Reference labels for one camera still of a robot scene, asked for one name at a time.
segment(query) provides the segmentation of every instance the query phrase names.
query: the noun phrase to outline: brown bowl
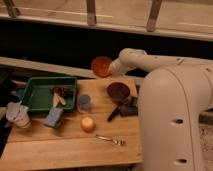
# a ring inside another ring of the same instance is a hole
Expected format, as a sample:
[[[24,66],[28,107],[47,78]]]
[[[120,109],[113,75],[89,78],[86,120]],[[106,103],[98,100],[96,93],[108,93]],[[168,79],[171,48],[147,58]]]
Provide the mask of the brown bowl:
[[[129,87],[121,82],[114,82],[107,87],[107,93],[113,101],[122,103],[129,95]]]

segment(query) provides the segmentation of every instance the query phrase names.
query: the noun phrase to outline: fork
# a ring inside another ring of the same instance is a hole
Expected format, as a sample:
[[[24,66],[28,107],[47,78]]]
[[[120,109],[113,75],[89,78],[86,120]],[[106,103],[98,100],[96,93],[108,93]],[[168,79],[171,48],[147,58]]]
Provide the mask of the fork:
[[[106,137],[106,136],[102,136],[102,135],[95,135],[95,137],[102,139],[102,140],[113,142],[114,144],[119,145],[119,146],[123,146],[126,143],[124,140],[112,139],[110,137]]]

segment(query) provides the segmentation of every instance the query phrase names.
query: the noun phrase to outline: wooden table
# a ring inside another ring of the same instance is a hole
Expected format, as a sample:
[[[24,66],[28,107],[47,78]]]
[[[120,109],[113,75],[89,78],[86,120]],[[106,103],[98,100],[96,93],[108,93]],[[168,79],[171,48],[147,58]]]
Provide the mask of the wooden table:
[[[64,123],[58,129],[43,125],[44,115],[31,116],[31,127],[13,127],[0,159],[0,170],[42,170],[103,165],[141,163],[141,142],[138,117],[116,117],[106,121],[115,104],[106,93],[115,81],[127,84],[131,96],[137,96],[134,81],[129,78],[79,80],[79,94],[91,96],[92,109],[64,114]],[[80,127],[83,117],[90,116],[96,123],[93,133]],[[125,146],[96,139],[95,134],[120,138]]]

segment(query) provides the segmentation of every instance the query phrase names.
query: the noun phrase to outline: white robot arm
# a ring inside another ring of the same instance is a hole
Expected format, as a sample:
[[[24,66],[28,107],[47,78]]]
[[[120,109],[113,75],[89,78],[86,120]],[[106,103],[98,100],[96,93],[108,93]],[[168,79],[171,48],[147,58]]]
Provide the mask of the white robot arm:
[[[204,171],[198,116],[213,107],[213,61],[124,49],[110,71],[150,72],[139,91],[144,171]]]

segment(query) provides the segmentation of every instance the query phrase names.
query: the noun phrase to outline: orange bowl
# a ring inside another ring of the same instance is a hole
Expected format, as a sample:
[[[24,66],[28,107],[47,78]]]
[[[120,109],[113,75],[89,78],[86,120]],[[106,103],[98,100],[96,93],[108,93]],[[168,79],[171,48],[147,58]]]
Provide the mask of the orange bowl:
[[[106,56],[96,57],[91,64],[93,73],[98,77],[107,77],[110,75],[108,69],[112,59]]]

